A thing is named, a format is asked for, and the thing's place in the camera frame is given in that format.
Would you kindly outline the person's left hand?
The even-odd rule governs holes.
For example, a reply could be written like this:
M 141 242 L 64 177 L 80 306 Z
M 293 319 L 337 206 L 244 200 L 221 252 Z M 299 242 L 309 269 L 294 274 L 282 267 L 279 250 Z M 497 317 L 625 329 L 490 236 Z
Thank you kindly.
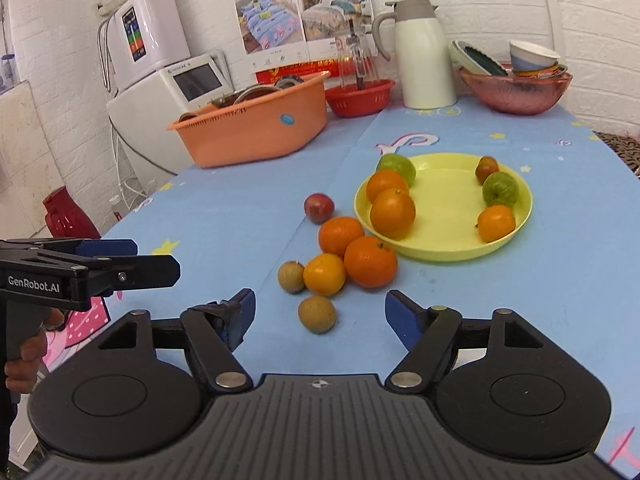
M 19 394 L 29 394 L 34 390 L 42 358 L 47 354 L 48 343 L 44 333 L 49 328 L 57 328 L 64 321 L 63 313 L 51 309 L 34 336 L 26 339 L 20 347 L 20 356 L 6 362 L 6 388 Z

